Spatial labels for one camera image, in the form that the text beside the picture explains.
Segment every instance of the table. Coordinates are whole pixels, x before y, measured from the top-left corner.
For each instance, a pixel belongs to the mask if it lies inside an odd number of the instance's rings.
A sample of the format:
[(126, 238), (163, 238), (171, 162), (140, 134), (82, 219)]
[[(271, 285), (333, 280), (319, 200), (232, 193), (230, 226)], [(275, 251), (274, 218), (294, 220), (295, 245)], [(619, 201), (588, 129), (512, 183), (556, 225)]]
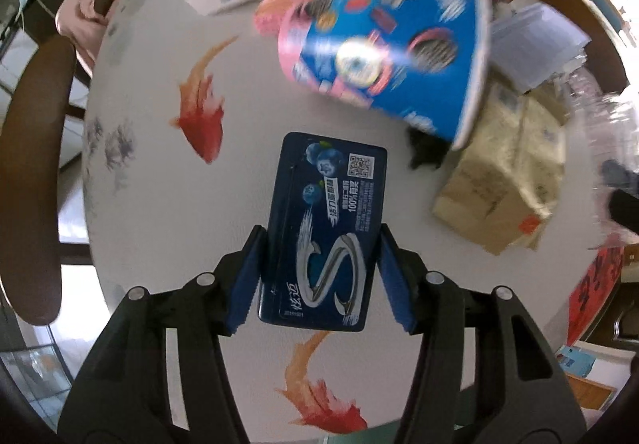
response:
[[(151, 293), (177, 289), (240, 249), (254, 224), (268, 223), (283, 137), (302, 131), (385, 147), (383, 220), (398, 243), (461, 287), (488, 292), (509, 285), (539, 326), (547, 325), (592, 260), (587, 248), (599, 241), (581, 119), (568, 126), (562, 197), (539, 250), (509, 248), (496, 258), (430, 215), (447, 170), (408, 169), (405, 124), (287, 81), (276, 40), (252, 27), (254, 9), (201, 17), (184, 0), (122, 0), (113, 18), (93, 75), (84, 153), (89, 239), (109, 307), (135, 285)], [(224, 140), (207, 165), (171, 126), (180, 112), (178, 84), (212, 46), (235, 35), (209, 65), (215, 95), (225, 102)], [(314, 333), (265, 325), (256, 304), (237, 334), (221, 341), (248, 436), (259, 442), (316, 438), (323, 431), (290, 424), (300, 414), (276, 391), (284, 388), (295, 344)], [(308, 378), (325, 380), (346, 405), (353, 399), (366, 424), (378, 426), (401, 416), (420, 342), (395, 323), (376, 276), (364, 331), (329, 334)], [(470, 335), (466, 343), (468, 385)]]

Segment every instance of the pink clothing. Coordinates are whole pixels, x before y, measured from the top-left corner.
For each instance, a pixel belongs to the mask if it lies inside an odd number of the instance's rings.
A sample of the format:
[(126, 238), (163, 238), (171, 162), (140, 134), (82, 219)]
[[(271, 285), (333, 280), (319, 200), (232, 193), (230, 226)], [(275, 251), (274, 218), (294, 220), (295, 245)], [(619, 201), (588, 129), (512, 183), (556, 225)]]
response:
[(73, 41), (78, 59), (89, 74), (93, 72), (102, 38), (117, 1), (106, 17), (93, 9), (95, 0), (64, 0), (56, 14), (58, 31)]

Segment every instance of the red paper with black calligraphy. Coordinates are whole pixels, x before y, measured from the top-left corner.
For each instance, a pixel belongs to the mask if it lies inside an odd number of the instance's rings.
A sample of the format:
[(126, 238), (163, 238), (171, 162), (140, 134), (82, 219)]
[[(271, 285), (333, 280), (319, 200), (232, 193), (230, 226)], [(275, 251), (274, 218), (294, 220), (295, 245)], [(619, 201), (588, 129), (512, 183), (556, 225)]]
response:
[(599, 250), (586, 275), (570, 295), (568, 345), (581, 337), (603, 307), (621, 275), (624, 248)]

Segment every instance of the plastic wrap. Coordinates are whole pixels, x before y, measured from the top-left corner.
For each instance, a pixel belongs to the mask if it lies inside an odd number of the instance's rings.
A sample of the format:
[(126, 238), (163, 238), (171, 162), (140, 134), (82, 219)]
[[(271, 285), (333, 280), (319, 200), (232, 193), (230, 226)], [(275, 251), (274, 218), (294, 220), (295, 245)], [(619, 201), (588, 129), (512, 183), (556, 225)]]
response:
[(586, 137), (596, 168), (593, 192), (595, 222), (603, 233), (601, 246), (639, 243), (639, 236), (614, 222), (608, 209), (615, 190), (639, 197), (637, 88), (630, 86), (621, 95), (603, 94), (583, 67), (571, 74), (568, 84), (574, 107), (585, 112)]

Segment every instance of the brown paper bag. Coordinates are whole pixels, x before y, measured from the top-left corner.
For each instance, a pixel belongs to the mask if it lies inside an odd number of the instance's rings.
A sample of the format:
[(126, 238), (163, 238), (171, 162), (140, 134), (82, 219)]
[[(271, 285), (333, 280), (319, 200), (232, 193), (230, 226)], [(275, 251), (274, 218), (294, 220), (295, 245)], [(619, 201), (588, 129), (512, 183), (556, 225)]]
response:
[(484, 110), (433, 213), (499, 255), (536, 247), (557, 205), (566, 142), (559, 122), (531, 95), (488, 84)]

